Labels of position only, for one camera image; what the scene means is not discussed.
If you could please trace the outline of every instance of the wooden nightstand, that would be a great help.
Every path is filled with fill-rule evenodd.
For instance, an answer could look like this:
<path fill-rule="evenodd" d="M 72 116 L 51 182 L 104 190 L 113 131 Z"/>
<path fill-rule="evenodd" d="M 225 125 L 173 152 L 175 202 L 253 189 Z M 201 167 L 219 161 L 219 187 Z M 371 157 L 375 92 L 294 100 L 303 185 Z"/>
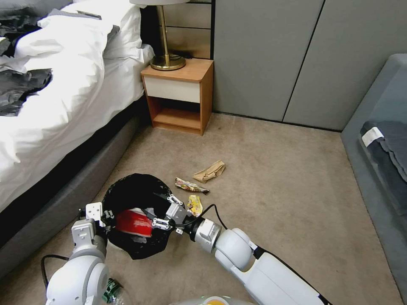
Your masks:
<path fill-rule="evenodd" d="M 204 134 L 212 113 L 213 61 L 187 59 L 185 67 L 141 71 L 153 127 Z"/>

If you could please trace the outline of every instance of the brown paper bag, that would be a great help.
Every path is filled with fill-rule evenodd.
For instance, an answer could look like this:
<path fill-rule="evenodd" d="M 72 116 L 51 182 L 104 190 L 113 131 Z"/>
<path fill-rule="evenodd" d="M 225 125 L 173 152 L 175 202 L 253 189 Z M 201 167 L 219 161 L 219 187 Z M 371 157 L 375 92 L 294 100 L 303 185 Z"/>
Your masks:
<path fill-rule="evenodd" d="M 194 179 L 205 183 L 209 179 L 215 178 L 221 175 L 225 169 L 225 164 L 222 160 L 216 161 L 207 169 L 197 172 L 193 175 Z"/>

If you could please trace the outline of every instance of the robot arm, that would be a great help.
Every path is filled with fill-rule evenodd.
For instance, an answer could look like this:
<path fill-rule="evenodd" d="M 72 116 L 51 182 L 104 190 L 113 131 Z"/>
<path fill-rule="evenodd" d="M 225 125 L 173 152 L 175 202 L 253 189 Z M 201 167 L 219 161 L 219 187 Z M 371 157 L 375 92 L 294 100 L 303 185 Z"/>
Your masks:
<path fill-rule="evenodd" d="M 221 233 L 221 227 L 202 219 L 186 227 L 191 240 L 207 252 L 244 285 L 260 305 L 329 305 L 330 303 L 306 280 L 281 259 L 254 244 L 242 230 L 235 228 Z M 243 272 L 251 256 L 252 267 Z"/>
<path fill-rule="evenodd" d="M 254 244 L 242 230 L 226 229 L 221 233 L 220 225 L 203 217 L 192 217 L 173 195 L 168 197 L 168 201 L 171 206 L 165 219 L 158 219 L 145 211 L 153 227 L 161 230 L 176 228 L 179 234 L 186 232 L 205 251 L 214 252 L 216 260 L 244 285 L 260 305 L 330 305 L 298 273 Z M 109 277 L 109 270 L 104 264 L 106 238 L 102 237 L 103 234 L 95 234 L 94 219 L 104 226 L 100 219 L 101 211 L 100 202 L 87 205 L 88 219 L 73 225 L 75 248 L 70 260 L 52 276 L 47 288 L 46 305 L 96 305 L 101 300 Z M 104 213 L 113 217 L 110 211 Z M 242 271 L 252 255 L 256 259 L 254 264 L 248 271 Z"/>
<path fill-rule="evenodd" d="M 94 205 L 86 206 L 92 210 Z M 47 286 L 46 305 L 98 305 L 106 289 L 106 235 L 94 219 L 78 220 L 71 229 L 75 243 L 69 261 L 58 269 Z"/>

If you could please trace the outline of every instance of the black cable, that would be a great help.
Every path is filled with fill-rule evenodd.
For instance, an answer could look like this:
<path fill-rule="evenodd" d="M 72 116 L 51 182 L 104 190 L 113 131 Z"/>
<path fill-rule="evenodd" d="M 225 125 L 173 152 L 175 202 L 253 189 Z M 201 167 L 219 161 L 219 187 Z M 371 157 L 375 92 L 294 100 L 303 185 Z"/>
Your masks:
<path fill-rule="evenodd" d="M 45 271 L 45 259 L 46 258 L 58 258 L 58 259 L 62 259 L 64 261 L 69 260 L 69 258 L 67 258 L 66 256 L 61 256 L 61 255 L 56 255 L 56 254 L 47 254 L 41 258 L 41 273 L 42 273 L 42 280 L 44 281 L 45 289 L 47 289 L 47 287 L 48 287 L 47 273 Z"/>
<path fill-rule="evenodd" d="M 220 219 L 219 213 L 218 213 L 218 211 L 217 211 L 216 204 L 214 204 L 214 203 L 211 204 L 209 207 L 207 207 L 207 208 L 202 212 L 201 215 L 199 215 L 197 218 L 195 218 L 195 219 L 192 220 L 191 222 L 187 222 L 187 223 L 184 223 L 184 224 L 181 224 L 181 225 L 174 225 L 174 227 L 185 227 L 185 226 L 187 226 L 187 225 L 193 224 L 194 222 L 196 222 L 196 221 L 198 221 L 200 218 L 202 218 L 202 216 L 203 216 L 211 207 L 215 207 L 215 212 L 216 212 L 217 218 L 219 219 L 220 223 L 223 225 L 223 227 L 225 228 L 225 230 L 227 230 L 228 228 L 225 226 L 225 224 L 223 223 L 222 219 Z"/>

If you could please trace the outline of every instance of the gray cabinet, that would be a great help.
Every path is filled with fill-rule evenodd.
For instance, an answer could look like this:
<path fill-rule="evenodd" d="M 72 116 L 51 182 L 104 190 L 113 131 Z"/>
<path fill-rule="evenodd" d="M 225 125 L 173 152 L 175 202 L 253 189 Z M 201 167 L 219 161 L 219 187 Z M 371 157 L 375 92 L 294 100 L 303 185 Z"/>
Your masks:
<path fill-rule="evenodd" d="M 215 111 L 282 120 L 322 0 L 217 0 Z"/>
<path fill-rule="evenodd" d="M 284 122 L 342 130 L 387 58 L 407 52 L 407 1 L 326 0 Z"/>

